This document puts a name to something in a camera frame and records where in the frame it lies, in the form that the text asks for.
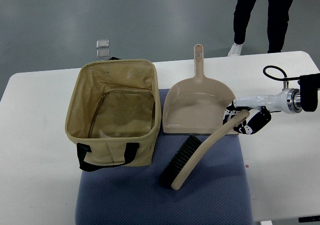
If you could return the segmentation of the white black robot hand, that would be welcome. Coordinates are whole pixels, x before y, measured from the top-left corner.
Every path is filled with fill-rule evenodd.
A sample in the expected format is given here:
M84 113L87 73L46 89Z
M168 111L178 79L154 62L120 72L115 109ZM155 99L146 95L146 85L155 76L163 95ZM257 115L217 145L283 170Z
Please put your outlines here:
M236 98L226 107L222 123L225 124L242 110L257 110L257 113L250 120L242 121L233 130L239 134L253 135L271 121L271 113L300 113L302 111L300 90L297 88L286 88L276 95Z

